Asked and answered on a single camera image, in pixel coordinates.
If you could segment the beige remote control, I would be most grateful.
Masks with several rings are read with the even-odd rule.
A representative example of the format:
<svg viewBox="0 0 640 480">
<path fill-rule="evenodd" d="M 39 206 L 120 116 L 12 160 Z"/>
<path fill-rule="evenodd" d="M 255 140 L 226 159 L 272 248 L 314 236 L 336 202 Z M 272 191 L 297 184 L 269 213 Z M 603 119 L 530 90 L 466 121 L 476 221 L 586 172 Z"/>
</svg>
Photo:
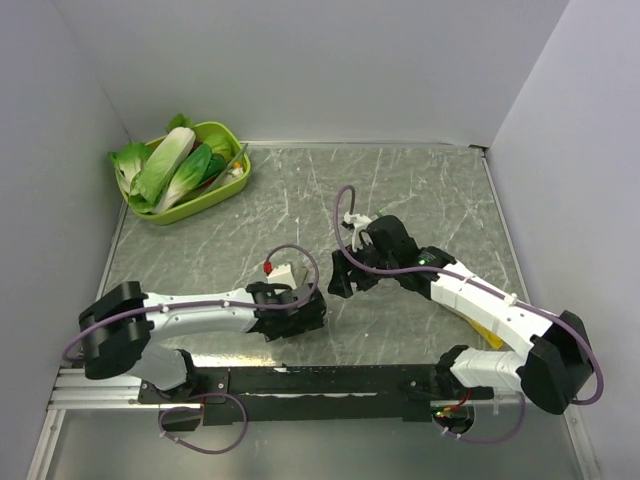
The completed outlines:
<svg viewBox="0 0 640 480">
<path fill-rule="evenodd" d="M 298 280 L 299 280 L 299 284 L 302 285 L 307 281 L 307 278 L 309 276 L 309 271 L 306 268 L 301 268 L 300 271 L 298 272 Z"/>
</svg>

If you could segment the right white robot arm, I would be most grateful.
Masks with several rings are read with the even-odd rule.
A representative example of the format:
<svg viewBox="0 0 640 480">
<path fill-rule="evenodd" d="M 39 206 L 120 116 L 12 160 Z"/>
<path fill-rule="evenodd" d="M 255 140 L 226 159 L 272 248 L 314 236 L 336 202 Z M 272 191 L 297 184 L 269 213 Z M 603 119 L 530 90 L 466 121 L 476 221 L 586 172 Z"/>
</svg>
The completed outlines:
<svg viewBox="0 0 640 480">
<path fill-rule="evenodd" d="M 467 320 L 492 344 L 490 351 L 462 345 L 441 356 L 436 383 L 444 396 L 459 398 L 477 387 L 511 390 L 555 415 L 576 402 L 595 371 L 579 316 L 539 310 L 482 280 L 447 252 L 418 247 L 393 215 L 345 213 L 338 223 L 352 237 L 332 254 L 330 294 L 349 298 L 393 279 Z"/>
</svg>

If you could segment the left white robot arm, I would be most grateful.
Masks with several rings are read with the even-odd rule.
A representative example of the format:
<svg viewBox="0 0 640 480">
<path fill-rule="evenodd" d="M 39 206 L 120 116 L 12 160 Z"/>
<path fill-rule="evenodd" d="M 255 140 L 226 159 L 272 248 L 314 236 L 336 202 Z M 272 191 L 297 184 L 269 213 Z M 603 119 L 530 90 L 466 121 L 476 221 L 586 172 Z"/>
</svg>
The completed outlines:
<svg viewBox="0 0 640 480">
<path fill-rule="evenodd" d="M 84 373 L 89 380 L 128 374 L 176 402 L 192 398 L 198 378 L 191 355 L 161 343 L 205 333 L 258 333 L 268 341 L 324 326 L 327 306 L 311 283 L 292 288 L 254 282 L 222 294 L 145 293 L 124 282 L 79 316 Z"/>
</svg>

